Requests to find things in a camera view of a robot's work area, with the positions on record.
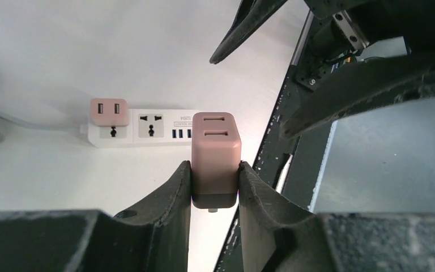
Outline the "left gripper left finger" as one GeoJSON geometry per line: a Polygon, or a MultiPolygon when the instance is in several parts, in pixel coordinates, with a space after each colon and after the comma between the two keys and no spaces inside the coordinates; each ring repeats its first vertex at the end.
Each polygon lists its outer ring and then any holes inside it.
{"type": "Polygon", "coordinates": [[[0,271],[186,271],[191,169],[110,216],[100,210],[0,211],[0,271]]]}

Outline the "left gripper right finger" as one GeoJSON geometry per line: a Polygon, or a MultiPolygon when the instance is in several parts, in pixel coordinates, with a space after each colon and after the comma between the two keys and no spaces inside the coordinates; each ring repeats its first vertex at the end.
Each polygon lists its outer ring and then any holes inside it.
{"type": "Polygon", "coordinates": [[[320,213],[239,169],[245,271],[435,271],[435,214],[320,213]]]}

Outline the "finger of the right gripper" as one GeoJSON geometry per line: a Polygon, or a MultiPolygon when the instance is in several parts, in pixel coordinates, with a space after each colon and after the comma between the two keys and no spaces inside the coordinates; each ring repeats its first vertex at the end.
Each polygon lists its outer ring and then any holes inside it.
{"type": "Polygon", "coordinates": [[[242,0],[234,21],[209,62],[218,64],[241,46],[287,0],[242,0]]]}

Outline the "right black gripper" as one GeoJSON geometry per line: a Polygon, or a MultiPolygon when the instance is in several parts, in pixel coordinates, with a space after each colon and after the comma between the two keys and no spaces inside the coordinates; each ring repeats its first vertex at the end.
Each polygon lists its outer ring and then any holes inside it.
{"type": "Polygon", "coordinates": [[[435,97],[435,1],[307,1],[313,15],[294,81],[311,90],[334,65],[402,37],[410,55],[346,64],[281,125],[293,138],[341,118],[435,97]]]}

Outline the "white power strip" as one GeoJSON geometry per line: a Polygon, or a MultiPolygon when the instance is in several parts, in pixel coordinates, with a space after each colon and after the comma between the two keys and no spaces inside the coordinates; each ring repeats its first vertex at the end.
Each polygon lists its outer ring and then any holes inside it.
{"type": "Polygon", "coordinates": [[[127,126],[87,125],[87,139],[97,148],[189,146],[197,110],[129,109],[127,126]]]}

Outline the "pink plug adapter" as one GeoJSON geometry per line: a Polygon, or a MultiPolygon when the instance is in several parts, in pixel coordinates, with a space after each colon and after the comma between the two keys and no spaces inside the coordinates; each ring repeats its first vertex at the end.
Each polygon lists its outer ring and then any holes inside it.
{"type": "Polygon", "coordinates": [[[238,195],[242,142],[234,116],[199,112],[193,116],[191,197],[202,210],[228,209],[238,195]]]}
{"type": "Polygon", "coordinates": [[[94,98],[90,101],[89,118],[96,126],[127,126],[130,122],[127,101],[94,98]]]}

